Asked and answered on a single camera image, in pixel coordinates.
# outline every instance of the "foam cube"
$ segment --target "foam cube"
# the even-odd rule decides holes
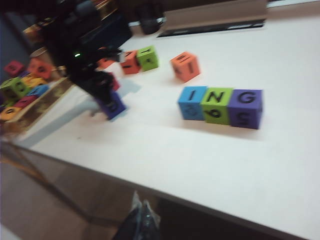
[[[21,72],[21,73],[19,74],[18,77],[23,78],[23,77],[27,76],[28,74],[30,74],[29,71],[23,71],[23,72]]]
[[[32,89],[27,96],[36,96],[37,98],[40,97],[42,94],[44,94],[49,89],[49,86],[47,84],[45,85],[39,85],[36,86],[34,89]]]
[[[117,81],[115,75],[112,73],[112,72],[109,72],[110,75],[112,75],[113,79],[112,79],[112,90],[113,91],[117,91],[119,88],[120,88],[120,84],[119,82]]]
[[[228,104],[230,125],[259,129],[263,112],[262,90],[234,89]]]
[[[23,98],[21,98],[16,104],[14,104],[13,106],[16,108],[25,108],[26,106],[28,106],[29,104],[31,104],[34,100],[37,99],[36,95],[31,95],[31,96],[24,96]]]
[[[109,67],[113,63],[115,63],[115,61],[108,60],[107,58],[102,58],[97,62],[98,66],[102,69],[106,69],[107,67]]]
[[[6,100],[3,104],[1,104],[1,107],[12,107],[15,104],[15,101]]]
[[[24,97],[31,88],[26,86],[20,77],[15,77],[4,81],[1,84],[1,93],[9,101],[18,101]]]
[[[14,116],[21,110],[20,107],[9,106],[0,114],[0,120],[5,122],[14,118]]]
[[[35,88],[37,86],[40,85],[46,85],[48,84],[42,77],[37,77],[37,78],[33,78],[29,81],[28,86],[30,86],[30,88]]]
[[[13,60],[4,67],[4,70],[9,74],[10,77],[15,78],[25,70],[25,66],[21,62]]]
[[[178,100],[185,120],[205,120],[200,103],[207,92],[206,86],[186,86]]]
[[[137,51],[136,58],[143,71],[148,71],[159,67],[158,57],[155,47],[147,46]]]
[[[35,74],[37,77],[48,79],[51,75],[53,66],[49,63],[39,60],[36,57],[33,57],[30,60],[28,71]]]
[[[33,73],[29,73],[29,74],[25,75],[23,78],[21,78],[21,80],[29,88],[32,88],[30,82],[32,79],[35,79],[35,78],[37,78],[36,75],[34,75]]]
[[[207,123],[230,124],[227,106],[232,92],[233,88],[210,87],[207,89],[200,104]]]
[[[137,52],[137,50],[133,50],[125,53],[125,62],[121,63],[125,74],[137,74],[140,72],[141,66],[137,59]]]
[[[197,56],[189,52],[185,51],[181,53],[171,59],[170,62],[175,76],[184,82],[187,82],[200,74]]]
[[[108,119],[111,120],[124,110],[126,110],[125,105],[122,103],[119,95],[116,92],[111,93],[112,103],[105,105],[99,99],[96,99],[96,102],[99,104],[102,111],[108,116]]]

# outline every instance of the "yellow block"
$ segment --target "yellow block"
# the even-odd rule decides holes
[[[34,78],[30,80],[30,87],[35,88],[40,85],[48,84],[42,77]]]
[[[26,75],[26,76],[24,76],[24,77],[22,78],[22,81],[23,81],[23,83],[24,83],[25,85],[27,85],[29,88],[33,88],[33,87],[31,86],[30,82],[31,82],[32,79],[35,79],[35,78],[37,78],[36,75],[34,75],[33,73],[29,73],[28,75]]]

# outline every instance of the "black device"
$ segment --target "black device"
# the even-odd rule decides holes
[[[135,14],[144,34],[153,34],[160,29],[158,18],[164,16],[161,3],[145,2],[135,7]]]
[[[118,46],[101,48],[105,44],[99,41],[99,36],[107,34],[110,26],[106,27],[101,21],[92,1],[10,0],[1,1],[0,11],[35,15],[44,45],[55,65],[66,66],[68,78],[103,104],[114,104],[111,98],[113,77],[96,71],[97,61],[111,58],[122,62],[124,53]],[[125,26],[130,38],[129,27]]]

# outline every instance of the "tabletop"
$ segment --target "tabletop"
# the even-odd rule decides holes
[[[111,121],[74,87],[15,144],[308,239],[320,239],[320,4],[269,9],[262,28],[168,38],[159,68],[119,79],[127,110]],[[175,78],[170,59],[197,55],[201,74]],[[263,89],[259,130],[183,120],[185,86]]]

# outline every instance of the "green block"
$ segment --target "green block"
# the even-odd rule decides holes
[[[233,88],[210,87],[200,105],[207,123],[229,125],[228,104]]]
[[[12,107],[15,103],[16,103],[15,101],[7,100],[3,104],[1,104],[1,107],[2,108]]]
[[[18,101],[27,95],[31,88],[26,86],[20,77],[15,77],[4,81],[1,84],[0,91],[7,100]]]
[[[156,49],[153,45],[139,49],[136,54],[136,58],[138,59],[143,71],[159,67]]]

